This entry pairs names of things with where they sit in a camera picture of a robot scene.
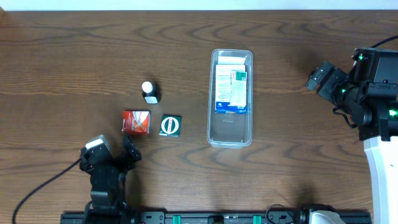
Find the clear plastic container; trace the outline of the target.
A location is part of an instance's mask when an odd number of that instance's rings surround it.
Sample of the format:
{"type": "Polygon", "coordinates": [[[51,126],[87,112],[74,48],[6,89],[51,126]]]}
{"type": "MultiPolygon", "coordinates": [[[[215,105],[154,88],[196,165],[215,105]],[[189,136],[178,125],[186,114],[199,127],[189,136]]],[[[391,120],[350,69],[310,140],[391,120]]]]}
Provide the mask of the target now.
{"type": "Polygon", "coordinates": [[[248,50],[215,49],[211,55],[207,140],[213,147],[241,149],[252,142],[253,54],[248,50]],[[216,65],[244,64],[248,73],[247,113],[215,112],[216,65]]]}

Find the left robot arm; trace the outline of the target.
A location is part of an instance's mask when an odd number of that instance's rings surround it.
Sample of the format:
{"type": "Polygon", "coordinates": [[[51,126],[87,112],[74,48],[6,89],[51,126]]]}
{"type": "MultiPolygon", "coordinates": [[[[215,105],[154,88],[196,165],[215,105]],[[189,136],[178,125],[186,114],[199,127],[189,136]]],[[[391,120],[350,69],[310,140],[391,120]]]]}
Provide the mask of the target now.
{"type": "Polygon", "coordinates": [[[113,157],[101,134],[80,150],[80,169],[90,175],[91,183],[83,223],[139,223],[138,213],[126,202],[126,176],[142,156],[128,134],[123,137],[123,148],[113,157]]]}

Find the dark bottle white cap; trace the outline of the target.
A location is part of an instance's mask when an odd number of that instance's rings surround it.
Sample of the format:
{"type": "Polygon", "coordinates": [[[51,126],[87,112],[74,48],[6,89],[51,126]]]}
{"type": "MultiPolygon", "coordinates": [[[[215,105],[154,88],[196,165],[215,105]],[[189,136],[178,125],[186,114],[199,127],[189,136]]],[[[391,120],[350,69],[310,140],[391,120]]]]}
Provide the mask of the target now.
{"type": "Polygon", "coordinates": [[[156,85],[146,81],[142,84],[142,96],[148,104],[157,104],[160,102],[160,92],[156,85]]]}

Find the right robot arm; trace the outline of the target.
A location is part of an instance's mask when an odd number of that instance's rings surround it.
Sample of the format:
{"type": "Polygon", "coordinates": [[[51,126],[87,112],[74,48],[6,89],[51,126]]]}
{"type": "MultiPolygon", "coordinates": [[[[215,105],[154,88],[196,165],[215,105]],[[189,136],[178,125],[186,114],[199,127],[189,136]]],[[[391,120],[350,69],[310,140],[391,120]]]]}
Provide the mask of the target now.
{"type": "Polygon", "coordinates": [[[371,175],[373,222],[397,223],[397,51],[356,49],[345,73],[324,61],[306,87],[358,129],[371,175]]]}

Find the red orange medicine box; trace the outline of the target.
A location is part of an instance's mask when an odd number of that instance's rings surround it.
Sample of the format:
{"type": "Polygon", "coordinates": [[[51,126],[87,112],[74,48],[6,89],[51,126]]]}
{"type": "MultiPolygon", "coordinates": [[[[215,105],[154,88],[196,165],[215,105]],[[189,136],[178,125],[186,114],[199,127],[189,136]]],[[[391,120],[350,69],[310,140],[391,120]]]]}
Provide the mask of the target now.
{"type": "Polygon", "coordinates": [[[150,119],[149,111],[129,111],[124,110],[123,113],[122,132],[129,134],[149,134],[150,119]]]}

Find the green square box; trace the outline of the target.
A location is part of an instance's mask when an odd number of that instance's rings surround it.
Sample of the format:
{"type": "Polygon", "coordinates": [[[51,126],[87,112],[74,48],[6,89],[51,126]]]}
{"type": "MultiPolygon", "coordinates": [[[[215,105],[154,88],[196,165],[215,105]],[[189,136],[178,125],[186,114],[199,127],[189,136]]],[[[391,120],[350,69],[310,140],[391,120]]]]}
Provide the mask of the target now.
{"type": "Polygon", "coordinates": [[[161,136],[178,138],[180,136],[181,121],[181,116],[163,115],[159,134],[161,136]]]}

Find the blue medicine box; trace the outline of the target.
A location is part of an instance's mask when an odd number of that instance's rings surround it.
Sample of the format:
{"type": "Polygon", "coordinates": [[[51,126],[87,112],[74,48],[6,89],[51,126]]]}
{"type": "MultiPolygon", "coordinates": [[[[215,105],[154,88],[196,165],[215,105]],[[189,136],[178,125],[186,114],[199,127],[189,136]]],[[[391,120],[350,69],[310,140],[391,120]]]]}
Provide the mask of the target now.
{"type": "Polygon", "coordinates": [[[238,65],[216,65],[215,70],[215,112],[216,113],[247,113],[248,96],[248,73],[246,88],[246,106],[238,107],[229,104],[231,98],[231,72],[233,70],[246,72],[244,64],[238,65]]]}

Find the white green medicine box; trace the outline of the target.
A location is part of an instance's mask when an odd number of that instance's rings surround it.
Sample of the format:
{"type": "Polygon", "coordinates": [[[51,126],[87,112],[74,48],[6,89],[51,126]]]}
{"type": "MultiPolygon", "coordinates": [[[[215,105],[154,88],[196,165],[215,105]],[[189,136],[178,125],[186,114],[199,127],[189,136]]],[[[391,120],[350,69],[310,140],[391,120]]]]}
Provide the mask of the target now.
{"type": "Polygon", "coordinates": [[[247,73],[233,70],[231,72],[231,106],[246,106],[247,73]]]}

